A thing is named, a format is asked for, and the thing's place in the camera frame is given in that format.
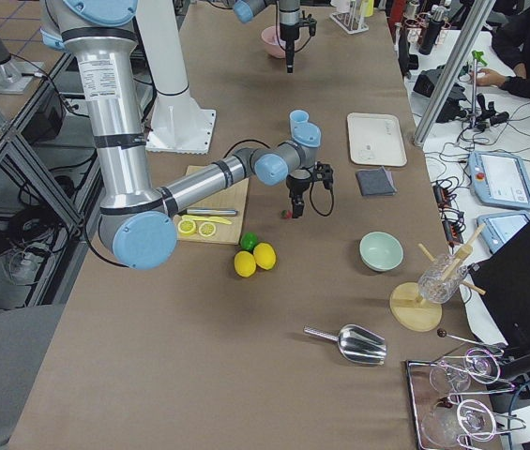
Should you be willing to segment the white cup rack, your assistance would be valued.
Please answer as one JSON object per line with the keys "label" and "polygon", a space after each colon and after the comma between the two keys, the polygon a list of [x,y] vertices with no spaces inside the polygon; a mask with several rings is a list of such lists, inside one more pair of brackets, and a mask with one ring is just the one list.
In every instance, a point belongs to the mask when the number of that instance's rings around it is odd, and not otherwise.
{"label": "white cup rack", "polygon": [[347,34],[359,34],[369,30],[366,23],[368,1],[334,0],[330,4],[335,9],[330,14],[330,19]]}

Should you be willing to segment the light blue cup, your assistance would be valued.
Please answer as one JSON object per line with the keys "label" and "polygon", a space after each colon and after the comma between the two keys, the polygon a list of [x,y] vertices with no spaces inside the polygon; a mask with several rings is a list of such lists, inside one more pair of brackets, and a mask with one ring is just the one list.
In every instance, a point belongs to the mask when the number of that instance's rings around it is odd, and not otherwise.
{"label": "light blue cup", "polygon": [[292,110],[289,113],[290,134],[294,136],[297,127],[300,124],[308,123],[309,119],[310,119],[310,115],[308,112],[301,110],[301,109]]}

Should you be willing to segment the pink bowl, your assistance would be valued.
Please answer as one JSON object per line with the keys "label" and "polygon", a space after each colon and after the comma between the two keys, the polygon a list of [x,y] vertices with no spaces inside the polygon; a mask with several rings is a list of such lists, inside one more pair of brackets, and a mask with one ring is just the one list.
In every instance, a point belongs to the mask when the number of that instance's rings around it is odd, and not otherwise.
{"label": "pink bowl", "polygon": [[261,32],[261,41],[269,56],[285,58],[285,42],[281,39],[280,29],[276,25],[268,26]]}

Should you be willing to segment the yellow lemon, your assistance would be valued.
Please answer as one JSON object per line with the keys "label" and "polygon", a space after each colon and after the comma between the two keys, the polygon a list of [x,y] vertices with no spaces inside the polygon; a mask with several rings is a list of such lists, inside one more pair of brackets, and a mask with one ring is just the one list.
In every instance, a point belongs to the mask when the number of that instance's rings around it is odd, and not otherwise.
{"label": "yellow lemon", "polygon": [[257,244],[252,251],[252,255],[256,265],[264,270],[272,269],[277,262],[275,249],[266,242]]}
{"label": "yellow lemon", "polygon": [[243,278],[249,278],[256,272],[256,261],[252,253],[241,250],[234,257],[235,272]]}

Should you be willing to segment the green lime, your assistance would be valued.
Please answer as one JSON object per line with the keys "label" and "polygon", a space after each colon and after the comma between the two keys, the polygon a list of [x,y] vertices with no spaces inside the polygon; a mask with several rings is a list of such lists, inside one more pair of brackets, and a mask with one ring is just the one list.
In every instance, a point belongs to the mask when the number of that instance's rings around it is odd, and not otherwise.
{"label": "green lime", "polygon": [[253,232],[246,232],[240,239],[240,247],[248,252],[253,252],[255,247],[260,243],[258,236]]}

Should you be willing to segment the grey folded cloth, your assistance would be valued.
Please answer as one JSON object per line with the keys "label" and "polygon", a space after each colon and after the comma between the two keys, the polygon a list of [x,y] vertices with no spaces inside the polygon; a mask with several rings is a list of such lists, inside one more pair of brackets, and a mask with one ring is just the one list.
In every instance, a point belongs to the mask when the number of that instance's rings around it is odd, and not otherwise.
{"label": "grey folded cloth", "polygon": [[397,192],[392,173],[385,167],[357,171],[356,181],[363,197],[393,196]]}

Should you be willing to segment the wooden cutting board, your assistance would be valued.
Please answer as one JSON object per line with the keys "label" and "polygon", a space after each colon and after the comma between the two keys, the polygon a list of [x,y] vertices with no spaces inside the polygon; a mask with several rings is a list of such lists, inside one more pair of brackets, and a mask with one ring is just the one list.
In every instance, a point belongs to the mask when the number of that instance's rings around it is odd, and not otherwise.
{"label": "wooden cutting board", "polygon": [[[217,233],[211,238],[204,238],[197,232],[193,235],[183,236],[177,232],[180,241],[202,242],[211,244],[237,245],[242,233],[243,220],[249,180],[243,179],[228,187],[225,186],[225,176],[215,165],[188,166],[186,174],[166,185],[173,195],[179,213],[187,208],[233,208],[239,214],[236,217],[223,217],[230,219],[232,225],[217,225]],[[174,216],[174,225],[182,216]]]}

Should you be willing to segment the cream rabbit tray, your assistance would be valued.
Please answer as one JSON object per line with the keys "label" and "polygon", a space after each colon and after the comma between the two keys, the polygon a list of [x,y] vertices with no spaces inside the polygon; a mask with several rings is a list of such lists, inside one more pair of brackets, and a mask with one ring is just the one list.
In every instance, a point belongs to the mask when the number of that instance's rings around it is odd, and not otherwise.
{"label": "cream rabbit tray", "polygon": [[351,112],[347,115],[349,156],[357,165],[403,167],[407,156],[395,115]]}

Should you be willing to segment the lemon slice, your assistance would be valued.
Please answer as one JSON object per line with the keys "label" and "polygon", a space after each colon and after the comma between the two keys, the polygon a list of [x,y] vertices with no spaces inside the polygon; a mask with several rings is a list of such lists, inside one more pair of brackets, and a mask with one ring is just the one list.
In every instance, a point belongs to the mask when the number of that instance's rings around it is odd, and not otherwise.
{"label": "lemon slice", "polygon": [[198,227],[198,234],[204,238],[211,238],[217,233],[217,225],[210,221],[201,222]]}
{"label": "lemon slice", "polygon": [[189,236],[197,232],[197,224],[193,219],[182,218],[177,223],[177,231],[180,235]]}

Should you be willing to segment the steel scoop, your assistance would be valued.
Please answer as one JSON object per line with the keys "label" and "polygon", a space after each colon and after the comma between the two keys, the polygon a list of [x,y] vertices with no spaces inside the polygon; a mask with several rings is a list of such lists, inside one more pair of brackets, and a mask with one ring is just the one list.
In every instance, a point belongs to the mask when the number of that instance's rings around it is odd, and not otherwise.
{"label": "steel scoop", "polygon": [[304,326],[303,332],[334,342],[348,361],[363,366],[381,366],[386,361],[386,340],[357,325],[346,324],[336,334]]}

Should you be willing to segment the wooden stand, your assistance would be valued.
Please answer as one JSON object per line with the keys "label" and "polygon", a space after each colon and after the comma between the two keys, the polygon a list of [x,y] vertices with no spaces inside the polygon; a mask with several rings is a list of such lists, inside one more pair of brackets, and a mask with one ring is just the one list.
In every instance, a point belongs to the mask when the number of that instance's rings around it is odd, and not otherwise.
{"label": "wooden stand", "polygon": [[[465,260],[473,251],[472,244],[483,229],[484,225],[478,226],[471,238],[462,244],[454,255],[446,253],[447,255],[452,255],[455,261],[444,273],[444,276],[449,275],[459,264],[465,266]],[[433,256],[423,244],[418,244],[418,247],[431,261],[431,264],[440,255]],[[465,280],[461,284],[481,295],[486,293],[485,290]],[[394,317],[404,327],[418,332],[431,331],[439,324],[442,318],[442,305],[426,301],[419,293],[417,282],[402,283],[390,295],[390,309]]]}

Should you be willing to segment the crystal glass on stand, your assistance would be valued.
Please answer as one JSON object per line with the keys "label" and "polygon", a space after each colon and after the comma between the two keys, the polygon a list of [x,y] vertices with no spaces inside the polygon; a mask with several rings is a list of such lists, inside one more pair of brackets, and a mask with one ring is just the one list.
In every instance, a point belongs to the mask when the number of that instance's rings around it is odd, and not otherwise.
{"label": "crystal glass on stand", "polygon": [[459,264],[449,275],[444,276],[444,273],[454,261],[455,258],[452,255],[440,254],[421,275],[417,285],[420,295],[426,301],[434,304],[444,304],[457,291],[467,275],[467,269]]}

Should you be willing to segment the black monitor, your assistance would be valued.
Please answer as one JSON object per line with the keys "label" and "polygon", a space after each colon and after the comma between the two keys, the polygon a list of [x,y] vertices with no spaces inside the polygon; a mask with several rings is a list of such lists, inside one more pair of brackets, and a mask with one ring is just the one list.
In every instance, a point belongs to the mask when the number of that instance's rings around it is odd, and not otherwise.
{"label": "black monitor", "polygon": [[512,350],[530,352],[530,221],[491,257],[469,265],[482,302]]}

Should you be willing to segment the grey chair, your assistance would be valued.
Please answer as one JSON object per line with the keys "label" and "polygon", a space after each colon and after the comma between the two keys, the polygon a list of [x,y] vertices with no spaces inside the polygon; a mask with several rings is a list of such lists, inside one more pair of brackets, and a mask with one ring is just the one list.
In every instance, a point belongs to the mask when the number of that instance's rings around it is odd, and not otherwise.
{"label": "grey chair", "polygon": [[0,448],[19,421],[63,311],[62,305],[0,310]]}

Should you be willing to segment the aluminium frame post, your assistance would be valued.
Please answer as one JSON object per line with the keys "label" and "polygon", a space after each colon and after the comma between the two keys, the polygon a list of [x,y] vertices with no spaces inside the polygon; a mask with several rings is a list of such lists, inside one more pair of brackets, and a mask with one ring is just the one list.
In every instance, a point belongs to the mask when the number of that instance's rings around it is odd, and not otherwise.
{"label": "aluminium frame post", "polygon": [[456,43],[439,77],[438,84],[436,84],[432,92],[430,102],[416,127],[413,136],[413,144],[415,146],[423,147],[456,81],[465,56],[472,50],[477,35],[482,25],[486,22],[494,4],[494,0],[475,1],[473,3],[470,14],[460,30]]}

